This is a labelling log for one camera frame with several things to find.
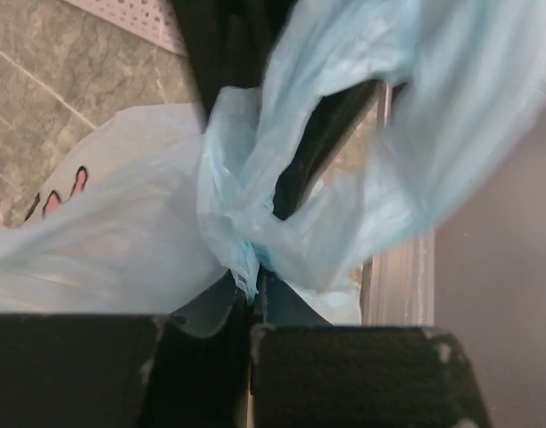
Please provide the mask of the white plastic basket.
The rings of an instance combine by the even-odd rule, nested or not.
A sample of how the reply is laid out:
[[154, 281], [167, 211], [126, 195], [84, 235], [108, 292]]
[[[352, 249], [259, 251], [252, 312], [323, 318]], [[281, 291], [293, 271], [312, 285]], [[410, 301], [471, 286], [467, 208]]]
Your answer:
[[65, 2], [168, 52], [187, 56], [171, 1], [65, 0]]

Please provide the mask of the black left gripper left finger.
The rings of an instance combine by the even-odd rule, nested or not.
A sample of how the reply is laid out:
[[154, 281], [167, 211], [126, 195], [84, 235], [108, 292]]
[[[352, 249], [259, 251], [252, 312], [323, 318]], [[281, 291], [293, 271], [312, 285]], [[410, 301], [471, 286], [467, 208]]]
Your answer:
[[231, 275], [170, 315], [0, 314], [0, 427], [243, 427]]

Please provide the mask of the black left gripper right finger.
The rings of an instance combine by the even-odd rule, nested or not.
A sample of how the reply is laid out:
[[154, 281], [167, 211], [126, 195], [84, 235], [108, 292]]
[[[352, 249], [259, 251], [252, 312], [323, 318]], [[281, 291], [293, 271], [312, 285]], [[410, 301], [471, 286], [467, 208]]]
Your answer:
[[258, 427], [488, 427], [454, 335], [420, 326], [331, 325], [274, 273], [258, 274], [251, 330]]

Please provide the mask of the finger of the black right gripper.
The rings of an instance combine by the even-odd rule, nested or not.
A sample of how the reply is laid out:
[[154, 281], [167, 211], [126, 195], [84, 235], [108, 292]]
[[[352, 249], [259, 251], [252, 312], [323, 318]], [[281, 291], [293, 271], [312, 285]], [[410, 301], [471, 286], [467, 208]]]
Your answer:
[[273, 214], [295, 213], [305, 191], [350, 137], [372, 104], [378, 82], [370, 80], [321, 99], [311, 114], [294, 158], [277, 181]]
[[207, 121], [226, 86], [261, 86], [293, 0], [175, 0], [191, 74]]

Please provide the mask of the aluminium mounting rail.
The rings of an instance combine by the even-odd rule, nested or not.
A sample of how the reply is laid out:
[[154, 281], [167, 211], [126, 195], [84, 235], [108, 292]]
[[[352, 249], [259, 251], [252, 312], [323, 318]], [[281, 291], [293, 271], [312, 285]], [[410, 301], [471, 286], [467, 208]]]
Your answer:
[[434, 234], [415, 225], [403, 197], [381, 218], [377, 252], [363, 266], [360, 306], [364, 325], [434, 322]]

